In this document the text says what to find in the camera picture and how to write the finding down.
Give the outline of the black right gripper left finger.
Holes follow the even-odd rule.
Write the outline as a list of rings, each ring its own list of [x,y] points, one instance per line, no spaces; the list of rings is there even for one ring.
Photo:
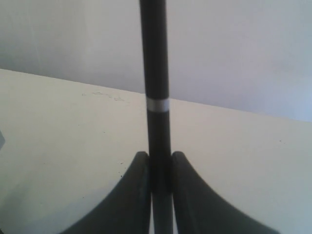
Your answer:
[[[151,216],[150,162],[136,153],[119,183],[64,234],[147,234]]]

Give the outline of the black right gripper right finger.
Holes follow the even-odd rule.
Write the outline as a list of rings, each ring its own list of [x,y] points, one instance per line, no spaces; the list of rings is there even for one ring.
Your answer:
[[[275,234],[219,196],[182,152],[172,155],[172,191],[180,234]]]

